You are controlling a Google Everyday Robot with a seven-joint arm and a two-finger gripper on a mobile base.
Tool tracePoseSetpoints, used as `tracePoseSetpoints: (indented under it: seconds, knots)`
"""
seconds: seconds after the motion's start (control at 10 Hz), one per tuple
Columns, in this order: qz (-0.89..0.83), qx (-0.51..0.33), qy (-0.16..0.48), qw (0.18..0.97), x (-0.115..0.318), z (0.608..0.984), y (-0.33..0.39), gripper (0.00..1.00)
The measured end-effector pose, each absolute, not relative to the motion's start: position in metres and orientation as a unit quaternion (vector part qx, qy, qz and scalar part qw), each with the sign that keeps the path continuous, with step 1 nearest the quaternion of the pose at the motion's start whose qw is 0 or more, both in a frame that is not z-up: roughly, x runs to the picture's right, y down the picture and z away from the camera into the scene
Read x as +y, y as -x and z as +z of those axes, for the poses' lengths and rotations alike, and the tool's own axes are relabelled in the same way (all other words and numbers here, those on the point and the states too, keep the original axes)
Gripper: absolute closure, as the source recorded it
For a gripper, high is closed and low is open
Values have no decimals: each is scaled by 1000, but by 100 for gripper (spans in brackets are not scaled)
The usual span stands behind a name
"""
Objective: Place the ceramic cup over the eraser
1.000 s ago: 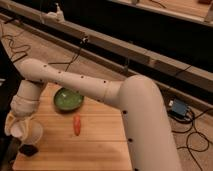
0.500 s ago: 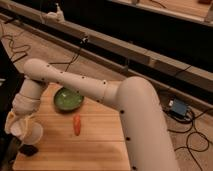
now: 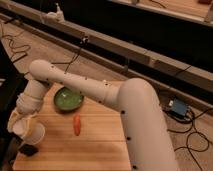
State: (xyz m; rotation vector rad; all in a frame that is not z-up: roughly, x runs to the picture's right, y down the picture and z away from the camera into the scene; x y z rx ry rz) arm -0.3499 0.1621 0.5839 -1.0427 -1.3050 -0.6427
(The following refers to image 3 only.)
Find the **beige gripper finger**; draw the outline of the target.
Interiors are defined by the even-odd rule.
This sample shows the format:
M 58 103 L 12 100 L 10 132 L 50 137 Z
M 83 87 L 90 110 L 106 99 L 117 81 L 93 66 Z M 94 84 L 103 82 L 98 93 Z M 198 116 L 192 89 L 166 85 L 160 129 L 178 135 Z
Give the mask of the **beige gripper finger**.
M 35 117 L 28 117 L 24 119 L 26 127 L 23 133 L 24 137 L 28 137 L 32 134 L 34 127 L 36 125 L 36 118 Z

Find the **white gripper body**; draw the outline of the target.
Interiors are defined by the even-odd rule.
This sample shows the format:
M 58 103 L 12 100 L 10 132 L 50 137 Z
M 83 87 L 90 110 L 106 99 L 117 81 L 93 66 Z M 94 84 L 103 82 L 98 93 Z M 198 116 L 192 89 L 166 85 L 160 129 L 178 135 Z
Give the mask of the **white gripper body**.
M 9 117 L 9 121 L 7 123 L 7 130 L 9 133 L 15 133 L 16 135 L 18 135 L 19 137 L 24 137 L 23 133 L 25 131 L 25 118 L 28 117 L 35 117 L 36 118 L 36 123 L 37 123 L 37 116 L 35 114 L 29 114 L 29 115 L 24 115 L 24 114 L 20 114 L 17 109 L 14 109 L 11 112 L 11 115 Z M 20 123 L 22 125 L 22 129 L 17 129 L 17 124 Z

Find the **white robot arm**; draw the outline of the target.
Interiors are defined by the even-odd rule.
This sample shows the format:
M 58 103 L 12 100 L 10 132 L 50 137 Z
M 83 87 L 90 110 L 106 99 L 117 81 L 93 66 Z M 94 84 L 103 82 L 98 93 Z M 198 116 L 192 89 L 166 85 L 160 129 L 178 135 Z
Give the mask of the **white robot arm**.
M 59 83 L 121 114 L 130 163 L 136 171 L 180 171 L 155 89 L 133 78 L 115 86 L 106 81 L 67 73 L 46 60 L 29 66 L 32 79 L 18 95 L 7 130 L 29 144 L 44 136 L 36 114 L 54 83 Z

